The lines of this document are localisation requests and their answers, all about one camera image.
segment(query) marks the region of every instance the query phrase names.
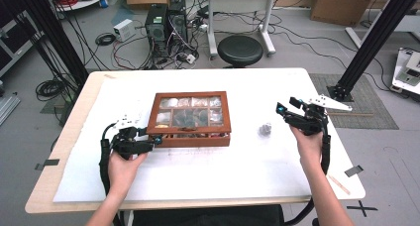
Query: computer tower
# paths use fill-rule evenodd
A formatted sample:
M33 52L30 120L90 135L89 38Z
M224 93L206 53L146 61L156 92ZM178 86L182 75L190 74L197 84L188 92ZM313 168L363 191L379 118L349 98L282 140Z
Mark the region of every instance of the computer tower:
M167 9L168 29L172 34L173 41L183 40L188 43L188 31L186 28L185 0L172 0Z
M156 57L169 57L166 11L166 4L152 4L145 22L149 45Z

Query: human hand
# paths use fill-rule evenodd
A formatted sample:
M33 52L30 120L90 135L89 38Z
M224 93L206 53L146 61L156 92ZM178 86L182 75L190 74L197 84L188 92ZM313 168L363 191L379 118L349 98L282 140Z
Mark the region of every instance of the human hand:
M146 159L148 154L141 154L136 159L123 159L113 152L109 158L108 174L111 183L110 194L116 194L125 198L136 177L139 165Z
M297 149L302 166L319 165L321 159L322 132L310 136L304 135L299 129L289 125L297 141Z

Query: table leg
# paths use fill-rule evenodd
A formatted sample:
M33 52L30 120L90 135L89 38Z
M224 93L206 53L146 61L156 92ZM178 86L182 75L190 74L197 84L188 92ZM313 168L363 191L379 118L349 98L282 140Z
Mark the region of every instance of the table leg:
M271 56L275 54L275 48L272 44L271 38L268 35L268 24L269 24L269 17L271 16L271 8L274 0L267 0L266 1L266 9L265 9L265 16L263 19L263 25L260 25L260 32L262 33L262 39L265 43L265 47L268 50L267 55Z
M207 26L207 37L209 40L210 57L217 55L216 39L214 38L213 28L213 0L209 0L209 24Z

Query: chair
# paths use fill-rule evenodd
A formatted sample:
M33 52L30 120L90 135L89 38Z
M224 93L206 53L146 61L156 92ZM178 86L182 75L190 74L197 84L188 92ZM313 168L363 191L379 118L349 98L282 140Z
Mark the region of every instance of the chair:
M263 47L248 36L230 36L219 43L217 53L231 66L224 68L244 68L259 61L263 56Z

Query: white tabletop surface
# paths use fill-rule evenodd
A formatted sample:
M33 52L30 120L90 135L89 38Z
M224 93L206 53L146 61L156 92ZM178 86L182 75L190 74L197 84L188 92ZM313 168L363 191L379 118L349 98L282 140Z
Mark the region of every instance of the white tabletop surface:
M192 69L165 71L107 71L96 101L65 166L55 203L104 199L99 176L99 141L103 130L127 115L136 127L146 127L157 92L227 91L232 135L229 147L154 149L141 165L126 198L135 201L227 199L252 202L308 200L310 190L299 163L296 142L288 125L275 113L290 96L308 100L318 93L303 68ZM104 74L94 72L91 75ZM291 111L302 114L290 106ZM262 124L272 126L261 137ZM117 130L110 130L112 138ZM357 175L344 174L353 165L332 123L329 124L329 174L340 199L365 197Z

